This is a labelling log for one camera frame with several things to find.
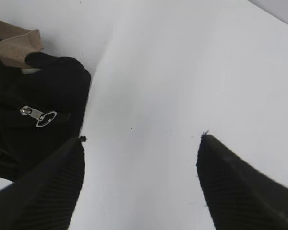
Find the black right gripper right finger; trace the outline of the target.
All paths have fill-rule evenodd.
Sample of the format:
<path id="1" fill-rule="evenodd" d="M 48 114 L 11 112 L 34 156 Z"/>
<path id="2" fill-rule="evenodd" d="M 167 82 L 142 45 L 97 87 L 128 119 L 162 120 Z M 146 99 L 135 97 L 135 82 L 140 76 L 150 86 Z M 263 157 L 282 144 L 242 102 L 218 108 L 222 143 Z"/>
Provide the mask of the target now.
<path id="1" fill-rule="evenodd" d="M 203 133 L 197 175 L 217 230 L 288 230 L 288 188 Z"/>

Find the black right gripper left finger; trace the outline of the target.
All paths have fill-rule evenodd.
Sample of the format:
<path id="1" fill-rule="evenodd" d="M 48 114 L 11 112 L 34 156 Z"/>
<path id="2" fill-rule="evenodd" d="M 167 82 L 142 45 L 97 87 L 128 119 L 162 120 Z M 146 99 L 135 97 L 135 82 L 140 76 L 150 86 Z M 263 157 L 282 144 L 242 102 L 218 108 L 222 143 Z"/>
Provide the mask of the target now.
<path id="1" fill-rule="evenodd" d="M 66 230 L 84 182 L 85 136 L 0 190 L 0 230 Z"/>

